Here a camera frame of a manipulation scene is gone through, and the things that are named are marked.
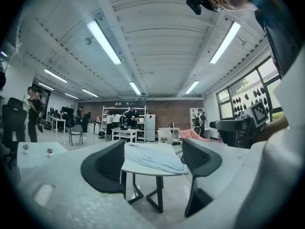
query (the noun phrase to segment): fluorescent tube light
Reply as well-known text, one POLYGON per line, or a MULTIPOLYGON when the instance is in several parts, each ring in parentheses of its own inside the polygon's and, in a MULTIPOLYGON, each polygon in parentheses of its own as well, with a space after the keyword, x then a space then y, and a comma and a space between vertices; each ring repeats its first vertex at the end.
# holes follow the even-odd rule
POLYGON ((57 76, 56 74, 52 73, 51 71, 48 71, 47 69, 45 69, 44 71, 45 71, 45 73, 48 73, 49 75, 54 76, 54 77, 57 78, 58 80, 61 80, 61 81, 65 82, 65 83, 67 83, 66 80, 60 78, 59 76, 57 76))
POLYGON ((0 53, 4 56, 4 57, 7 57, 8 55, 5 53, 5 52, 3 52, 3 51, 0 51, 0 53))
POLYGON ((113 47, 108 42, 98 23, 96 21, 91 21, 89 24, 87 24, 87 27, 89 28, 95 39, 102 46, 102 48, 105 50, 105 52, 108 54, 108 56, 111 58, 111 60, 114 62, 114 64, 120 64, 121 60, 114 51, 113 47))
POLYGON ((45 84, 42 84, 42 83, 40 83, 40 82, 38 82, 38 84, 39 84, 39 85, 42 85, 42 86, 44 86, 44 87, 46 87, 46 88, 49 88, 50 90, 54 90, 53 88, 51 88, 51 87, 49 87, 49 86, 46 86, 45 84))
POLYGON ((139 89, 137 88, 137 86, 135 85, 134 82, 129 82, 130 86, 132 86, 132 88, 134 89, 134 91, 138 94, 141 95, 139 89))
POLYGON ((195 88, 196 85, 198 85, 199 81, 194 81, 194 83, 190 86, 190 88, 185 92, 185 94, 189 94, 192 89, 195 88))
POLYGON ((85 90, 85 89, 82 89, 82 91, 84 91, 85 93, 91 94, 92 96, 98 97, 98 95, 95 95, 95 94, 93 94, 93 93, 90 93, 90 92, 88 92, 88 91, 85 90))
POLYGON ((74 96, 72 96, 72 95, 70 95, 70 94, 65 94, 65 95, 67 95, 67 96, 69 96, 69 97, 73 97, 73 98, 78 99, 78 97, 74 97, 74 96))
POLYGON ((240 27, 241 25, 236 23, 235 21, 231 24, 229 31, 227 32, 222 43, 218 47, 216 53, 213 55, 212 59, 210 60, 210 63, 216 63, 219 60, 221 55, 230 45, 231 41, 233 40, 234 36, 237 34, 240 27))

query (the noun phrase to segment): chair headrest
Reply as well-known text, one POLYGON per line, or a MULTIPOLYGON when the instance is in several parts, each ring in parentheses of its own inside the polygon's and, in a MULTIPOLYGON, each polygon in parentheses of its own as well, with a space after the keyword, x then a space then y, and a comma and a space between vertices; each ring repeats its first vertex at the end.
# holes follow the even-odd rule
POLYGON ((21 100, 11 97, 7 104, 8 107, 13 109, 22 110, 23 109, 23 103, 21 100))

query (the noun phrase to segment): black metal table leg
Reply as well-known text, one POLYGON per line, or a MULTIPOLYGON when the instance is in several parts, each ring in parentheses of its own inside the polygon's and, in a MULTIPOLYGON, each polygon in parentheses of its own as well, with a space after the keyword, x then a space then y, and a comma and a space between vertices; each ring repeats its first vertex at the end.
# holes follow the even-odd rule
POLYGON ((163 197, 162 197, 162 189, 163 189, 163 177, 156 177, 157 189, 150 194, 146 195, 147 200, 154 206, 160 213, 163 213, 163 197), (156 204, 152 200, 152 196, 157 194, 158 196, 158 204, 156 204))
POLYGON ((124 198, 126 199, 126 171, 121 171, 121 184, 125 186, 124 198))
POLYGON ((132 204, 133 202, 138 201, 144 197, 143 193, 138 189, 137 185, 135 184, 135 174, 132 174, 132 185, 133 185, 133 188, 136 190, 138 196, 136 196, 133 199, 128 200, 128 203, 130 203, 130 204, 132 204))

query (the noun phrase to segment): brick wall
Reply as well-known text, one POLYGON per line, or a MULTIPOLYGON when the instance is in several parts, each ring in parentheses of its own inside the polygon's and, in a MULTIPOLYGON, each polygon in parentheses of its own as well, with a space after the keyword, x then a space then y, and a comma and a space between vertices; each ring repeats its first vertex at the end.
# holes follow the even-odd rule
MULTIPOLYGON (((126 102, 121 101, 122 107, 126 106, 126 102)), ((190 128, 190 108, 203 107, 203 101, 190 100, 190 101, 143 101, 132 102, 135 107, 145 106, 148 107, 150 114, 156 114, 156 130, 159 127, 166 127, 166 125, 174 122, 175 127, 181 129, 190 128)), ((90 102, 79 103, 78 107, 82 106, 82 115, 91 112, 92 118, 102 115, 103 106, 114 107, 115 102, 90 102)))

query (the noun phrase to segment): refrigerator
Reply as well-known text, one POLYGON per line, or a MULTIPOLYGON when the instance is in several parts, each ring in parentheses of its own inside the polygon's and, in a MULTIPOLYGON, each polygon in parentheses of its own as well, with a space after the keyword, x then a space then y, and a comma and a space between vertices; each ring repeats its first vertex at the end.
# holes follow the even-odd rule
POLYGON ((145 117, 145 140, 154 142, 155 131, 156 131, 156 115, 147 114, 145 117))

